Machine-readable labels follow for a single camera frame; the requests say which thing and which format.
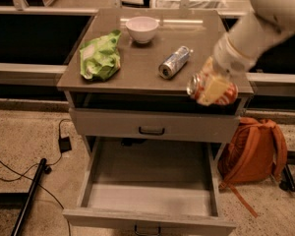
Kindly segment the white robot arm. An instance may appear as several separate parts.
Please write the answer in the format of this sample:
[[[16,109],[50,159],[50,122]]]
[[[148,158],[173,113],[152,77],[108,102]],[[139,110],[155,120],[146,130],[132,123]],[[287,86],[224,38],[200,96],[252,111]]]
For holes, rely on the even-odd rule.
[[[295,33],[295,0],[250,0],[252,9],[225,33],[197,75],[190,94],[198,104],[235,101],[235,77],[243,77],[267,50]]]

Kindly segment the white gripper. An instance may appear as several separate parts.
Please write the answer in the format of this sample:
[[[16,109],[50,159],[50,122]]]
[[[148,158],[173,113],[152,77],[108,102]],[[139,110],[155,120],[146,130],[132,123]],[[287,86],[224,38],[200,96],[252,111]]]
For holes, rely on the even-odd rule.
[[[208,57],[200,74],[203,89],[197,103],[209,106],[221,98],[231,83],[224,77],[240,77],[248,72],[257,62],[256,58],[246,57],[238,51],[225,33],[213,48],[212,58]]]

